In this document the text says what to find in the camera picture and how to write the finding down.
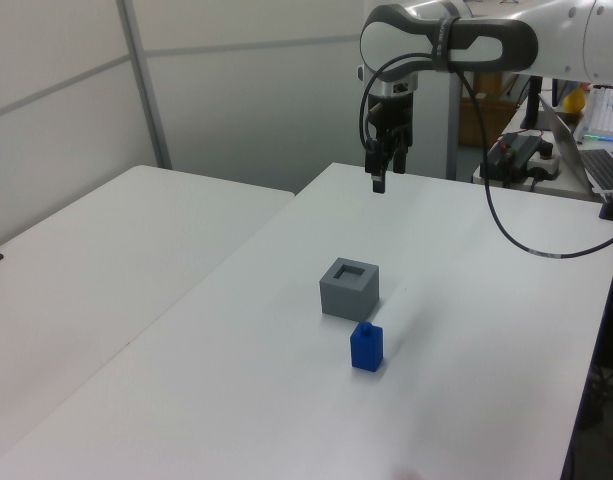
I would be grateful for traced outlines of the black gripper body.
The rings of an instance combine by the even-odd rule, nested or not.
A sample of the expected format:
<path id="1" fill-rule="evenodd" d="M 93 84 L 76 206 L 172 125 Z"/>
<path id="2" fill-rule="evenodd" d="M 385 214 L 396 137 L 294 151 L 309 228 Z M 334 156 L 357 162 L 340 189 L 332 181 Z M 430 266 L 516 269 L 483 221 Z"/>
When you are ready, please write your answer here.
<path id="1" fill-rule="evenodd" d="M 384 148 L 413 143 L 413 94 L 393 98 L 368 96 L 368 122 Z"/>

